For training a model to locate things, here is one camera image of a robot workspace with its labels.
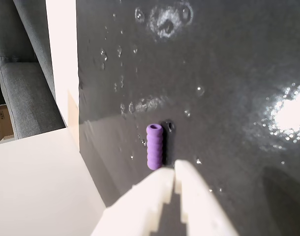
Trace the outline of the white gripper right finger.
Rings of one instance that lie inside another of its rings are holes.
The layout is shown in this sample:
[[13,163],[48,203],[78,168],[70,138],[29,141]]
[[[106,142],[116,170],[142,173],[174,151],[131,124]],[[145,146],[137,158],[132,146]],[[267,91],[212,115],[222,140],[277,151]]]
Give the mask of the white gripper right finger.
[[175,193],[180,195],[180,221],[188,236],[237,236],[229,217],[195,167],[175,161]]

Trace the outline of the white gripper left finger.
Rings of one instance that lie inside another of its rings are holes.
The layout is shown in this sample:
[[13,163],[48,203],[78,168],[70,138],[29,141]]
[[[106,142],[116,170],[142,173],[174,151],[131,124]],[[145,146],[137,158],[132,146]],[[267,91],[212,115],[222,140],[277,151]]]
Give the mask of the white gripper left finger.
[[160,168],[103,211],[93,236],[149,236],[157,232],[163,206],[171,202],[175,171]]

